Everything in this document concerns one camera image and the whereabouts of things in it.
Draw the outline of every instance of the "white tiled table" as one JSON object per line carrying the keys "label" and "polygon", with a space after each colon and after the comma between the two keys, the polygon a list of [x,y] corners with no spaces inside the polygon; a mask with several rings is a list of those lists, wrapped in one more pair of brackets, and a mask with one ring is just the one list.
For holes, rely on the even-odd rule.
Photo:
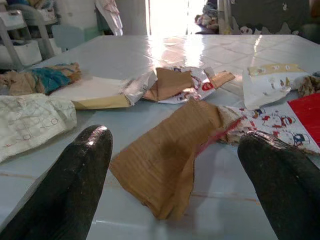
{"label": "white tiled table", "polygon": [[[40,66],[78,62],[98,77],[126,79],[155,66],[211,66],[236,78],[206,101],[243,106],[242,69],[271,63],[297,63],[305,71],[320,70],[320,47],[294,35],[191,35],[160,39],[147,36],[101,36],[51,58]],[[0,222],[32,182],[52,165],[86,127],[108,126],[115,156],[156,126],[180,105],[139,101],[127,109],[78,111],[78,126],[49,143],[0,164]],[[254,187],[237,157],[237,148],[214,144],[195,163],[194,190],[180,222],[157,221],[149,209],[124,191],[110,172],[88,240],[276,240]]]}

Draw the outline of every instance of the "wall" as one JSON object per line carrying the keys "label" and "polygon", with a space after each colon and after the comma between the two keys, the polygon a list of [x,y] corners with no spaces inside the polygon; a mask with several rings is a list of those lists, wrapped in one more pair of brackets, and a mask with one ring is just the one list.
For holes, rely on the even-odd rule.
{"label": "wall", "polygon": [[124,35],[146,35],[146,0],[115,0]]}

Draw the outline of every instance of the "brown cardboard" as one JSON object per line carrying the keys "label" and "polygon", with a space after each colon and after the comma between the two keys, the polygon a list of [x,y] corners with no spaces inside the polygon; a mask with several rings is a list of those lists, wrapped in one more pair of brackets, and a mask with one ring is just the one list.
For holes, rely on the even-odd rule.
{"label": "brown cardboard", "polygon": [[215,75],[210,79],[211,83],[213,84],[215,89],[220,88],[223,84],[233,80],[235,76],[228,72],[228,71],[223,71]]}
{"label": "brown cardboard", "polygon": [[222,127],[216,106],[193,98],[123,150],[110,169],[158,219],[179,219],[189,204],[197,146]]}
{"label": "brown cardboard", "polygon": [[157,67],[156,75],[158,80],[143,96],[152,101],[161,101],[168,99],[184,89],[193,86],[190,71],[178,72],[170,69]]}

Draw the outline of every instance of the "hanging clothes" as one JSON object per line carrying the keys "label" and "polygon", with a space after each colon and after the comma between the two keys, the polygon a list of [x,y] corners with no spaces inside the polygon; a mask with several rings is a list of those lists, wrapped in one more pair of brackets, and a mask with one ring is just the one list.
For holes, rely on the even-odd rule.
{"label": "hanging clothes", "polygon": [[115,0],[96,0],[95,6],[106,20],[112,33],[115,36],[122,36],[124,34],[123,25]]}

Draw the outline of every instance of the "white cloth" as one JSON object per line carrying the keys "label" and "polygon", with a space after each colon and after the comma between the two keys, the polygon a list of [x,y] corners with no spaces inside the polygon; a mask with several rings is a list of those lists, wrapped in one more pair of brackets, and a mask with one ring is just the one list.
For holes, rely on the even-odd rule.
{"label": "white cloth", "polygon": [[120,13],[115,0],[96,0],[95,6],[108,23],[115,36],[124,34]]}
{"label": "white cloth", "polygon": [[77,125],[69,100],[30,94],[0,96],[0,163]]}

